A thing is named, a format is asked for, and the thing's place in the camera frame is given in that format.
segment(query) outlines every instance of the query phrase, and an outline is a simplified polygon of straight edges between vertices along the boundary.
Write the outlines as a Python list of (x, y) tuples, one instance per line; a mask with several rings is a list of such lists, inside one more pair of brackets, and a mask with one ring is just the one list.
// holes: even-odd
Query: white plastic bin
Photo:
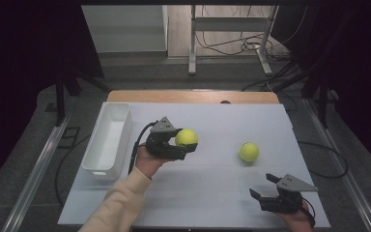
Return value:
[(117, 180), (125, 159), (130, 129), (129, 104), (104, 102), (82, 167), (90, 171), (95, 179)]

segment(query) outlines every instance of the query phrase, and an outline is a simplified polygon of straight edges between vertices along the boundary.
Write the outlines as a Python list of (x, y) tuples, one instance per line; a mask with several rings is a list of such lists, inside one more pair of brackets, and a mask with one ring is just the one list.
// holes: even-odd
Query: gray carpet floor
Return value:
[[(201, 58), (197, 61), (197, 75), (195, 76), (188, 76), (186, 59), (130, 58), (124, 61), (119, 59), (102, 60), (105, 79), (99, 79), (99, 82), (111, 89), (240, 91), (246, 84), (266, 79), (255, 57), (232, 60)], [(284, 64), (272, 62), (271, 67), (278, 71)], [(82, 92), (77, 97), (77, 104), (72, 112), (68, 128), (80, 128), (77, 140), (82, 142), (71, 152), (69, 149), (60, 147), (56, 150), (19, 231), (77, 230), (76, 227), (57, 225), (62, 206), (55, 191), (56, 172), (65, 158), (59, 169), (57, 187), (61, 201), (65, 201), (88, 143), (86, 137), (92, 132), (101, 103), (107, 99), (107, 93), (88, 82), (79, 79), (79, 84)], [(283, 93), (278, 94), (278, 97), (287, 109), (297, 140), (322, 144), (323, 139), (316, 130), (305, 101), (300, 96), (302, 84), (299, 82), (290, 86)], [(258, 91), (259, 88), (254, 86), (247, 91)], [(37, 99), (38, 107), (28, 127), (0, 170), (0, 230), (55, 125), (56, 113), (47, 110), (47, 106), (55, 102), (55, 96), (53, 86), (41, 91)], [(371, 205), (371, 156), (369, 152), (341, 120), (340, 115), (335, 112), (334, 103), (328, 105), (327, 120), (329, 133), (339, 152), (348, 161), (352, 174)], [(70, 144), (69, 139), (62, 139), (60, 142), (62, 146)], [(309, 168), (329, 174), (337, 173), (327, 150), (308, 145), (300, 145), (300, 148)], [(314, 184), (320, 189), (321, 201), (332, 226), (326, 231), (368, 231), (355, 202), (341, 179), (330, 180), (313, 174), (312, 178)]]

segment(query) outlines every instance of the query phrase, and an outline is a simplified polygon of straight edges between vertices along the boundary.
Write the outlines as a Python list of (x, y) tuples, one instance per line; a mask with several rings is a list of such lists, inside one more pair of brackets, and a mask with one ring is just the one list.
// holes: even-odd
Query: yellow-green ball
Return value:
[(251, 142), (244, 143), (239, 151), (239, 156), (242, 160), (247, 162), (254, 162), (260, 155), (260, 150), (258, 146)]
[(182, 129), (177, 133), (175, 142), (177, 146), (195, 144), (198, 143), (198, 137), (194, 130)]

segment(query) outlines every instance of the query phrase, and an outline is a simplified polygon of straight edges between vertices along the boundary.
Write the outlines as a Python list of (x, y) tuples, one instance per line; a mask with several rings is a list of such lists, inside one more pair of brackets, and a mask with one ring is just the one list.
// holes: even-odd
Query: white desk leg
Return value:
[(265, 75), (272, 75), (272, 70), (267, 60), (265, 48), (267, 45), (268, 37), (270, 36), (273, 20), (275, 19), (276, 8), (277, 8), (276, 6), (271, 7), (271, 12), (270, 15), (268, 16), (267, 26), (264, 31), (263, 39), (261, 40), (261, 44), (257, 47), (256, 50)]
[(195, 46), (195, 5), (191, 6), (191, 45), (188, 53), (188, 74), (195, 75), (196, 73), (196, 46)]

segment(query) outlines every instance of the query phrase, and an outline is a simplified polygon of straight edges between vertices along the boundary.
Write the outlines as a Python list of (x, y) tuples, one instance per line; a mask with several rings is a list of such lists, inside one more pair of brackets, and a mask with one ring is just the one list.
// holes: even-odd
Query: beige sleeve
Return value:
[(135, 166), (107, 192), (103, 202), (79, 231), (127, 232), (140, 215), (143, 195), (152, 181)]

